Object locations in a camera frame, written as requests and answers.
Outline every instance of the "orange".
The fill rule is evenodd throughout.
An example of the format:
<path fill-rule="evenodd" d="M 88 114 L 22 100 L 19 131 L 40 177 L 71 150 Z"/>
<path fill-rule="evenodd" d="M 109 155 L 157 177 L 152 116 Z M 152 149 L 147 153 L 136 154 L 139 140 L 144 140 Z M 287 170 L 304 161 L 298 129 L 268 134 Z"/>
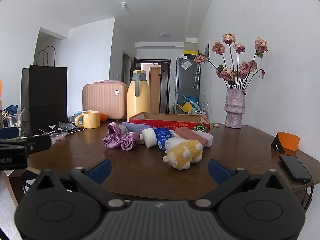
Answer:
<path fill-rule="evenodd" d="M 99 114 L 99 116 L 100 116 L 100 122 L 105 122 L 107 120 L 106 114 Z"/>

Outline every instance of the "blue gripper pad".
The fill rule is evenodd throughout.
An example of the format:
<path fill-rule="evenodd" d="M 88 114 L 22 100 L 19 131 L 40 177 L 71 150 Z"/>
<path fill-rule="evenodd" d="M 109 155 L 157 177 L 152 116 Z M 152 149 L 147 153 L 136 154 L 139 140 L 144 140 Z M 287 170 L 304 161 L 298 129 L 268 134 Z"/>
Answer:
<path fill-rule="evenodd" d="M 110 159 L 106 159 L 89 170 L 87 176 L 101 185 L 101 183 L 111 174 L 111 169 L 111 161 Z"/>
<path fill-rule="evenodd" d="M 0 139 L 6 140 L 11 138 L 16 138 L 18 136 L 19 136 L 19 129 L 17 127 L 6 127 L 6 128 L 0 129 Z"/>
<path fill-rule="evenodd" d="M 232 170 L 228 169 L 227 167 L 223 166 L 216 160 L 210 160 L 208 163 L 208 172 L 210 177 L 218 184 L 221 185 L 222 183 L 226 182 L 228 179 L 235 174 Z"/>

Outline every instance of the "tile floor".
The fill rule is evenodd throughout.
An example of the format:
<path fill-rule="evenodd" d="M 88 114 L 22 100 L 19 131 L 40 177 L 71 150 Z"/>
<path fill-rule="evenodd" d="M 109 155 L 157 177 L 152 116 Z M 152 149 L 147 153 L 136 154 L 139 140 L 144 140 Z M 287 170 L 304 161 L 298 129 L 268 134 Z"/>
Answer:
<path fill-rule="evenodd" d="M 0 173 L 0 228 L 11 240 L 22 240 L 14 224 L 14 203 Z"/>

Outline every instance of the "yellow thermos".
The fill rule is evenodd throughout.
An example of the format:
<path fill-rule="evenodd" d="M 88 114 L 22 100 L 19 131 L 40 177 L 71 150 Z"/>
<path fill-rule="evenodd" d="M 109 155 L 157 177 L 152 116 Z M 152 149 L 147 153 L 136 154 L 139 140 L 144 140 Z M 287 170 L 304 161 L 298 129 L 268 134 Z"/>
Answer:
<path fill-rule="evenodd" d="M 134 70 L 127 96 L 127 122 L 138 113 L 150 113 L 150 89 L 145 70 Z"/>

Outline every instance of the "pink soap bar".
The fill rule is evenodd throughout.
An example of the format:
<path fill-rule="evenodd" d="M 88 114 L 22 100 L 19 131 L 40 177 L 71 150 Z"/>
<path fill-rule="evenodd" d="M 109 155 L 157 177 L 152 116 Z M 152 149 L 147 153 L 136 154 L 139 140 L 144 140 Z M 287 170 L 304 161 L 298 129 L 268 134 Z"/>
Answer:
<path fill-rule="evenodd" d="M 197 135 L 193 131 L 189 130 L 187 127 L 180 127 L 176 129 L 174 133 L 187 140 L 197 140 L 202 145 L 205 145 L 208 142 L 207 139 L 201 137 L 200 135 Z"/>

